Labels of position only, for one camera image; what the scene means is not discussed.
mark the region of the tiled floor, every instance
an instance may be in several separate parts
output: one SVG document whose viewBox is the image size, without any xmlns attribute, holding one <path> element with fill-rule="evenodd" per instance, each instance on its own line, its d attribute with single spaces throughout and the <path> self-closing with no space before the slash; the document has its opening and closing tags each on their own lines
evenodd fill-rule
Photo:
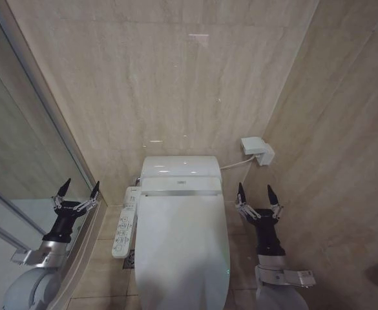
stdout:
<svg viewBox="0 0 378 310">
<path fill-rule="evenodd" d="M 253 249 L 232 203 L 226 204 L 227 231 L 231 255 L 231 280 L 226 310 L 251 310 L 255 306 L 255 261 Z M 121 207 L 107 209 L 100 235 L 72 298 L 68 310 L 141 309 L 133 269 L 122 269 L 123 260 L 111 256 Z"/>
</svg>

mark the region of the toilet lid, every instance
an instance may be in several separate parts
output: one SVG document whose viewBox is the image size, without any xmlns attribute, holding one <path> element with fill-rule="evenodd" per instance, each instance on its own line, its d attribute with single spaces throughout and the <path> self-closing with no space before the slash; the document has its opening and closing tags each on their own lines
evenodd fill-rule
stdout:
<svg viewBox="0 0 378 310">
<path fill-rule="evenodd" d="M 137 223 L 143 309 L 223 309 L 230 259 L 222 195 L 142 196 Z"/>
</svg>

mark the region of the white toilet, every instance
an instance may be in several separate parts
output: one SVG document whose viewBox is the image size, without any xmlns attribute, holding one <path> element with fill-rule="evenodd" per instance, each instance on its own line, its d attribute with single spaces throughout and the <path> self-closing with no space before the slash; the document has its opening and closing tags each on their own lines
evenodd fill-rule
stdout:
<svg viewBox="0 0 378 310">
<path fill-rule="evenodd" d="M 144 310 L 224 307 L 230 258 L 214 156 L 147 157 L 134 267 Z"/>
</svg>

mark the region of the wall-mounted remote control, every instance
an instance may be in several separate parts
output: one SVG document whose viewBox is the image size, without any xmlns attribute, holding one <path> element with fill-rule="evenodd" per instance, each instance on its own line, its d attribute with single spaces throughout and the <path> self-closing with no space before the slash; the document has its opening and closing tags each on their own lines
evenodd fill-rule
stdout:
<svg viewBox="0 0 378 310">
<path fill-rule="evenodd" d="M 112 256 L 125 258 L 130 252 L 132 234 L 137 222 L 137 204 L 140 199 L 140 187 L 128 187 L 123 200 L 123 210 L 118 221 Z"/>
</svg>

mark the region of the wall outlet box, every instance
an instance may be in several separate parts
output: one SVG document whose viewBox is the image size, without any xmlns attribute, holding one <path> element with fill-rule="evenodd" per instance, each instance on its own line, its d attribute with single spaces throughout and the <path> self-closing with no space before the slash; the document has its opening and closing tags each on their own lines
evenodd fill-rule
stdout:
<svg viewBox="0 0 378 310">
<path fill-rule="evenodd" d="M 242 138 L 242 146 L 245 155 L 255 154 L 259 165 L 266 166 L 272 162 L 275 157 L 275 152 L 269 144 L 267 144 L 262 138 L 249 137 Z"/>
</svg>

